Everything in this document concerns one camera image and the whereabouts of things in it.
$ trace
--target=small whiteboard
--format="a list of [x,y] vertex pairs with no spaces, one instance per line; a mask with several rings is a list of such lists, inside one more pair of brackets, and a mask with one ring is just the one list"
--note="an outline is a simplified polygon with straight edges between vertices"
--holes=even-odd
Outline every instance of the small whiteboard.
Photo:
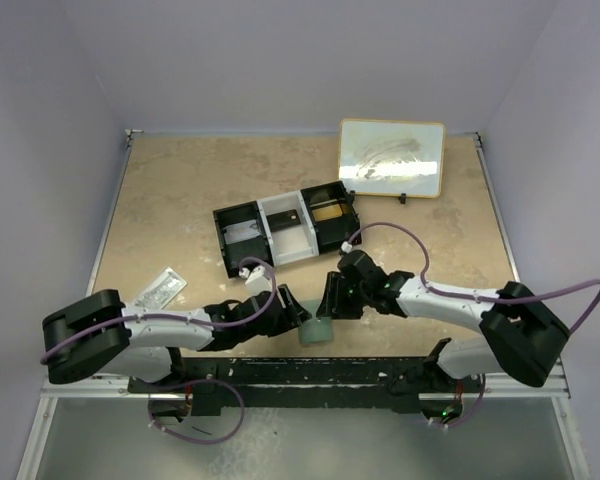
[[444,125],[344,119],[340,180],[363,195],[440,195]]

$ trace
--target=marble countertop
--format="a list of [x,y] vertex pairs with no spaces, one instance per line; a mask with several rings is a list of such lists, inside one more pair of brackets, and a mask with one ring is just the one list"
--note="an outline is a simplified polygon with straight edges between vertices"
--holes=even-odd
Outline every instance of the marble countertop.
[[[242,280],[227,278],[212,211],[337,179],[337,137],[137,138],[94,291],[115,288],[123,301],[130,301],[171,267],[188,285],[167,309],[244,300],[248,294]],[[391,221],[420,236],[431,254],[431,280],[499,288],[513,278],[470,137],[446,139],[440,197],[401,205],[396,198],[358,196],[355,208],[363,225]],[[419,272],[423,265],[418,246],[397,230],[365,232],[362,248],[387,272]],[[279,267],[279,283],[288,284],[301,303],[316,304],[338,258],[334,252]],[[436,320],[371,310],[360,321],[335,321],[334,333],[329,345],[302,347],[294,331],[254,338],[213,355],[426,355],[441,338],[475,335]]]

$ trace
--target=metal frame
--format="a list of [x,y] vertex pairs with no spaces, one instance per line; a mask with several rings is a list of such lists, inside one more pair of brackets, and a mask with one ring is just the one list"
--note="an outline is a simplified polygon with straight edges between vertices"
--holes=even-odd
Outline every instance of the metal frame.
[[47,443],[49,429],[51,428],[51,422],[53,421],[53,414],[56,411],[57,404],[57,398],[40,399],[38,411],[33,419],[29,440],[27,441],[27,448],[22,456],[16,480],[33,480],[38,475],[40,461],[42,460],[42,454]]
[[[480,165],[491,198],[491,203],[496,215],[498,227],[502,241],[505,246],[507,258],[515,280],[519,281],[518,269],[516,267],[511,244],[502,220],[500,207],[493,191],[493,184],[486,165],[484,152],[482,151],[482,141],[479,134],[472,132],[463,136],[471,136],[474,140],[476,152],[480,159]],[[118,197],[122,188],[122,183],[127,170],[131,151],[133,147],[134,135],[130,136],[127,149],[127,155],[124,161],[114,200],[109,211],[107,222],[102,234],[102,239],[96,253],[91,276],[87,285],[86,295],[90,295],[96,281],[96,277],[102,261],[102,255],[106,241],[113,221]],[[29,440],[20,464],[17,480],[34,480],[38,473],[42,454],[51,427],[51,421],[57,406],[59,398],[148,398],[147,394],[130,394],[127,391],[128,379],[117,376],[103,376],[97,379],[88,379],[70,385],[52,385],[45,380],[40,394],[40,402],[36,412]],[[152,398],[179,398],[180,395],[173,393],[152,394]],[[576,479],[589,479],[589,467],[584,456],[580,435],[577,430],[575,416],[569,403],[569,388],[562,362],[559,361],[547,380],[543,388],[531,388],[520,384],[506,374],[487,375],[487,388],[485,397],[491,398],[551,398],[556,413],[556,421],[562,436],[563,443],[567,452],[567,457]],[[475,398],[476,394],[465,394],[466,398]],[[451,398],[448,394],[421,394],[421,399],[437,400]]]

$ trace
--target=gray wall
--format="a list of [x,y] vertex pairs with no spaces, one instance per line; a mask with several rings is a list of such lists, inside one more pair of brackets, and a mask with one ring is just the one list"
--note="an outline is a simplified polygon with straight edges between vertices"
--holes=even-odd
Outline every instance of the gray wall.
[[[523,280],[541,292],[600,276],[600,0],[557,7],[485,138]],[[552,305],[571,324],[593,293]],[[600,306],[564,359],[600,478]]]
[[0,0],[0,479],[44,369],[44,315],[84,295],[123,132],[54,0]]
[[484,128],[556,0],[62,0],[125,125]]

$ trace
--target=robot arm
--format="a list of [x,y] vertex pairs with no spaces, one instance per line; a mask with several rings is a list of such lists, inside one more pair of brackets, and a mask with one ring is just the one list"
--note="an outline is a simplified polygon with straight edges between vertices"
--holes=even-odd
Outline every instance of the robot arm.
[[227,300],[188,312],[127,307],[117,290],[102,290],[59,310],[42,322],[48,353],[80,332],[93,333],[53,355],[47,353],[49,380],[64,384],[98,374],[124,375],[147,383],[180,380],[184,376],[180,348],[229,350],[256,335],[285,333],[311,317],[287,286],[280,285],[271,305],[255,320],[237,328],[219,327],[253,315],[271,295],[271,283],[262,267],[251,272],[246,286],[252,296],[245,302]]
[[[362,250],[345,254],[338,270],[327,276],[318,318],[359,319],[363,309],[371,307],[381,314],[432,318],[482,334],[469,340],[441,340],[419,375],[418,382],[427,385],[449,385],[473,374],[506,372],[526,385],[540,387],[569,339],[569,330],[541,302],[512,306],[441,296],[431,293],[413,273],[386,274]],[[181,380],[186,372],[180,348],[228,350],[256,335],[272,337],[302,328],[311,318],[285,285],[277,288],[273,301],[263,309],[272,286],[262,267],[251,272],[246,286],[252,296],[245,302],[228,300],[190,312],[127,307],[115,290],[87,297],[43,322],[49,379],[69,383],[112,373],[146,383]],[[533,295],[515,282],[501,290],[436,286],[476,299]],[[259,309],[263,311],[255,320],[236,328],[236,322]],[[223,328],[222,324],[234,325]],[[88,335],[59,347],[78,332]]]
[[[501,290],[424,285],[410,272],[386,274],[362,250],[345,254],[338,270],[328,275],[319,317],[360,318],[363,307],[369,306],[382,314],[431,318],[480,333],[481,337],[469,340],[447,339],[442,349],[434,349],[437,367],[452,379],[505,372],[521,383],[541,387],[569,339],[569,329],[542,302],[478,301],[533,296],[520,283],[509,282]],[[432,293],[431,286],[476,300],[441,296]]]

